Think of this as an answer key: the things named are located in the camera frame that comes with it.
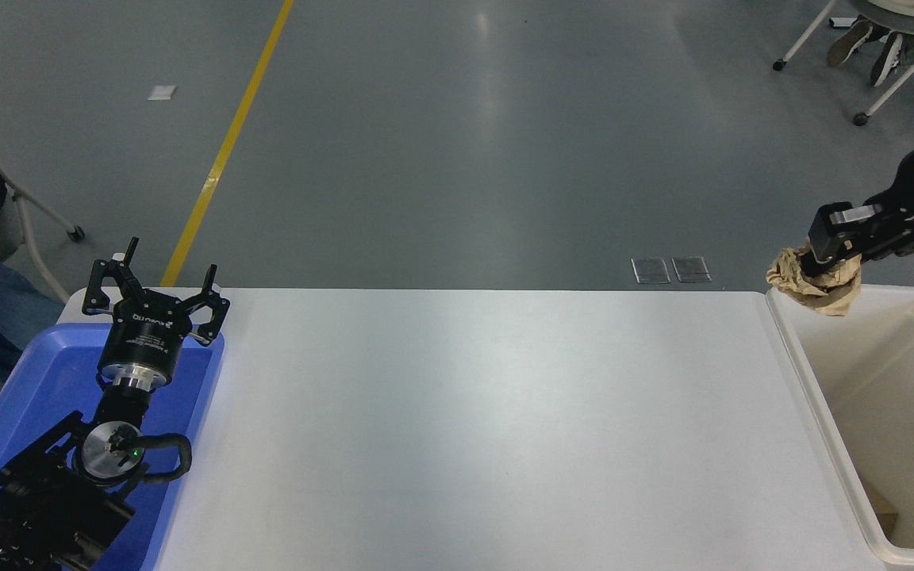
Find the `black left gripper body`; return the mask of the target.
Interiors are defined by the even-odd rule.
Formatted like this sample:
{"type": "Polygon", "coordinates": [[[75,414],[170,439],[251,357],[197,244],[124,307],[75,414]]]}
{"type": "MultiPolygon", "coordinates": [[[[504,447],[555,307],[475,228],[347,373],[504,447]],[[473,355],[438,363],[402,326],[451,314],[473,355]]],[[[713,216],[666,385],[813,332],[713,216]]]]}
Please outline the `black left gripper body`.
{"type": "Polygon", "coordinates": [[[113,308],[113,325],[98,369],[109,374],[118,366],[145,366],[160,374],[171,374],[191,329],[188,314],[178,308],[181,301],[155,290],[146,290],[144,301],[124,297],[113,308]]]}

